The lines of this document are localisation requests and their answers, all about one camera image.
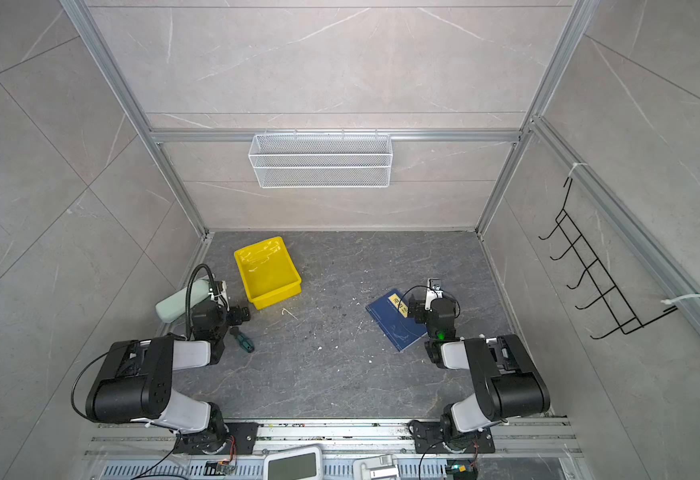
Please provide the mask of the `green black screwdriver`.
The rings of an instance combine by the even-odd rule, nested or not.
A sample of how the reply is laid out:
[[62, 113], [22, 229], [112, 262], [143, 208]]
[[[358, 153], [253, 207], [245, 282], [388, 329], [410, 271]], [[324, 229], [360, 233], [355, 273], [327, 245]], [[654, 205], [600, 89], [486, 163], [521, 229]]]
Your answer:
[[238, 345], [247, 353], [253, 353], [255, 351], [255, 345], [253, 341], [240, 331], [238, 326], [230, 327], [229, 334], [236, 340]]

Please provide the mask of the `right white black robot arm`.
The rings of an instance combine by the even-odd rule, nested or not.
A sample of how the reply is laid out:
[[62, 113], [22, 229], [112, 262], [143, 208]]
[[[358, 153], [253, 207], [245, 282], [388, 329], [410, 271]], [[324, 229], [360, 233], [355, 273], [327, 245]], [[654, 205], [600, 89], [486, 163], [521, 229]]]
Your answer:
[[455, 328], [459, 313], [457, 301], [444, 295], [410, 299], [407, 304], [407, 316], [427, 330], [430, 361], [440, 369], [467, 371], [473, 388], [467, 398], [447, 405], [438, 421], [409, 422], [419, 453], [469, 447], [479, 451], [492, 426], [542, 414], [550, 407], [547, 386], [520, 338], [459, 337]]

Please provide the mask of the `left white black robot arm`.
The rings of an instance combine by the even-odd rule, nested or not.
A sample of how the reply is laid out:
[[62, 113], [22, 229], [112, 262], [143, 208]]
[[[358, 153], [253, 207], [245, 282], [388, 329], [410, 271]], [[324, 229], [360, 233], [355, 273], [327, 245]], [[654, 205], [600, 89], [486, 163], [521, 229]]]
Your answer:
[[89, 390], [83, 416], [93, 423], [157, 426], [177, 435], [179, 453], [235, 453], [235, 433], [213, 402], [190, 398], [172, 386], [173, 373], [217, 364], [230, 333], [248, 351], [239, 326], [251, 319], [246, 306], [225, 300], [192, 300], [193, 338], [167, 334], [115, 342]]

